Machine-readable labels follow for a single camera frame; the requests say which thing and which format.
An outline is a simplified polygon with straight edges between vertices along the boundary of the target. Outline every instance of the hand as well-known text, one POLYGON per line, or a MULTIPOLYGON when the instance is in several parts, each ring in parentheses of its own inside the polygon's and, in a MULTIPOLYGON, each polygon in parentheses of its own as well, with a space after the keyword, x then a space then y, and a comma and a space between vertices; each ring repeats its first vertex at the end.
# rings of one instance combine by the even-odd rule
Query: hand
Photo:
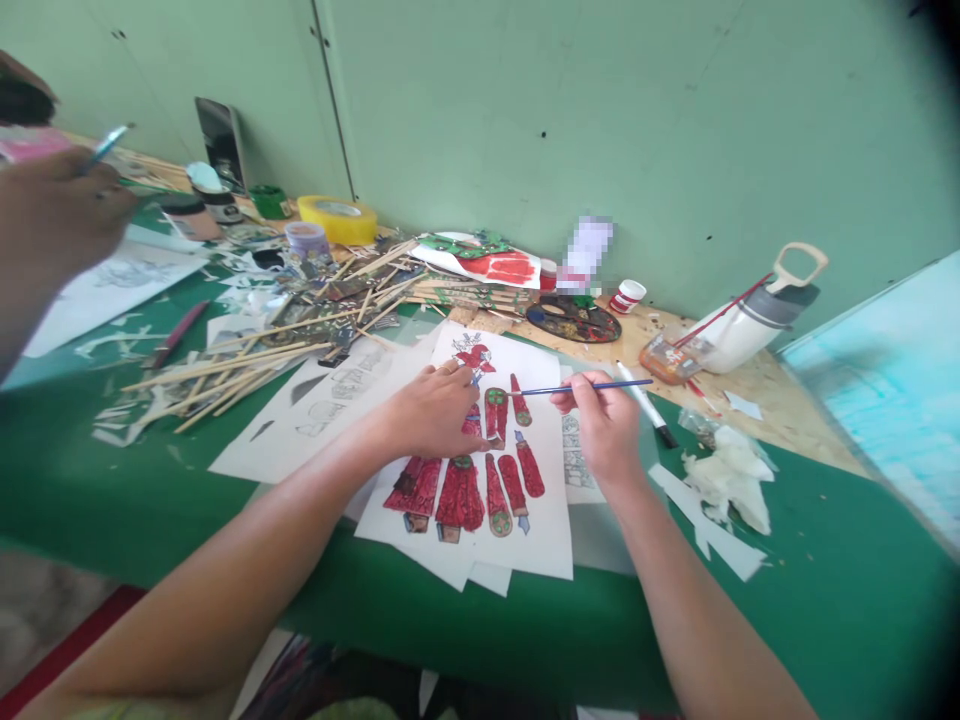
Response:
POLYGON ((76 147, 0 172, 0 267, 57 289, 109 257, 123 238, 137 198, 117 171, 76 147))
POLYGON ((580 409, 580 447, 587 469, 601 490, 635 483, 643 475, 638 452, 640 406, 621 388, 594 390, 592 383, 613 382, 604 372, 571 375, 563 381, 572 393, 554 393, 550 402, 564 415, 580 409))
POLYGON ((464 435, 463 421, 480 399, 473 373, 455 359, 439 368, 427 365, 419 375, 364 422, 369 442, 388 450, 390 458, 456 457, 485 452, 490 443, 464 435))

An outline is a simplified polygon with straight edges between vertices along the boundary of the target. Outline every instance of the marker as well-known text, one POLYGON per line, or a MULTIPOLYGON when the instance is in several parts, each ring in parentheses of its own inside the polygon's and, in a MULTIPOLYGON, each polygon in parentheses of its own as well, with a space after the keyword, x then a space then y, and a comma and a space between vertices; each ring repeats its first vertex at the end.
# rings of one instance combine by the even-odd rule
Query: marker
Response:
MULTIPOLYGON (((617 367, 620 368, 620 374, 625 378, 633 380, 633 373, 627 369, 627 366, 622 362, 617 360, 617 367)), ((653 428, 656 430, 657 435, 663 440, 664 444, 670 449, 680 447, 680 443, 677 442, 677 439, 673 436, 673 433, 670 432, 670 428, 667 427, 666 421, 657 412, 657 409, 653 406, 653 403, 650 402, 650 398, 647 397, 647 394, 638 387, 633 389, 634 397, 637 398, 637 402, 640 403, 640 407, 643 410, 644 415, 650 418, 650 422, 653 423, 653 428)))
MULTIPOLYGON (((594 390, 603 390, 604 388, 609 387, 632 387, 635 385, 650 385, 653 383, 653 380, 630 380, 626 382, 613 382, 613 383, 595 383, 592 385, 594 390)), ((517 392, 505 393, 510 397, 516 397, 517 395, 552 395, 555 392, 573 392, 573 388, 570 386, 564 386, 559 388, 540 388, 539 390, 520 390, 517 392)))
POLYGON ((127 123, 126 125, 121 125, 120 127, 108 132, 107 136, 100 141, 100 144, 97 145, 96 149, 93 151, 93 157, 87 160, 86 164, 80 169, 80 174, 86 175, 88 172, 93 170, 93 167, 98 162, 103 160, 111 150, 113 150, 113 146, 120 142, 120 138, 127 134, 127 130, 135 127, 136 123, 127 123))

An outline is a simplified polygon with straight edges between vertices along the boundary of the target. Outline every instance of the blue paintbrush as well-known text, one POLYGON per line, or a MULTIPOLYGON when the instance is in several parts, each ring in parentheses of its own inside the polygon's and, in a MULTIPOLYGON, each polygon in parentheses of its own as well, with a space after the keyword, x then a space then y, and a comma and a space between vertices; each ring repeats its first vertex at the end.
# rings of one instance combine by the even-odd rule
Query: blue paintbrush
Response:
MULTIPOLYGON (((630 387, 631 385, 652 385, 653 380, 626 380, 615 383, 595 383, 594 390, 603 390, 608 387, 630 387)), ((520 392, 507 393, 507 395, 552 395, 555 392, 573 392, 573 388, 540 388, 539 390, 521 390, 520 392)))

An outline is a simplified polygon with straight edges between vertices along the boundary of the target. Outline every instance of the yellow tape roll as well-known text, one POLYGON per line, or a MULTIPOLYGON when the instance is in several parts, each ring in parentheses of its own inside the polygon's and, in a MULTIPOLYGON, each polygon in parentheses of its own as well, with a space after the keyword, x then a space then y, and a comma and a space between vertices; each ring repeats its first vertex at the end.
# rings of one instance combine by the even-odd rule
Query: yellow tape roll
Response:
POLYGON ((297 198, 300 219, 316 223, 327 240, 340 245, 370 245, 377 238, 377 214, 360 203, 324 195, 297 198))

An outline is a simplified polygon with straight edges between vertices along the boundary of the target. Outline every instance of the paint cup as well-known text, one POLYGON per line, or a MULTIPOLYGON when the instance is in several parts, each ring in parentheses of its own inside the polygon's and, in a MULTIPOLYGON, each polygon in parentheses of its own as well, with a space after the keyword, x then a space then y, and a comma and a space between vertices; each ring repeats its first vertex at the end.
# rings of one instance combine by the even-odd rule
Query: paint cup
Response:
POLYGON ((624 280, 620 283, 617 294, 610 300, 610 309, 621 315, 628 315, 646 294, 647 289, 636 280, 624 280))
POLYGON ((303 260, 319 260, 330 256, 327 233, 315 223, 293 222, 283 227, 290 250, 303 260))
POLYGON ((221 236, 220 227, 196 195, 164 195, 157 203, 163 216, 184 240, 205 242, 221 236))

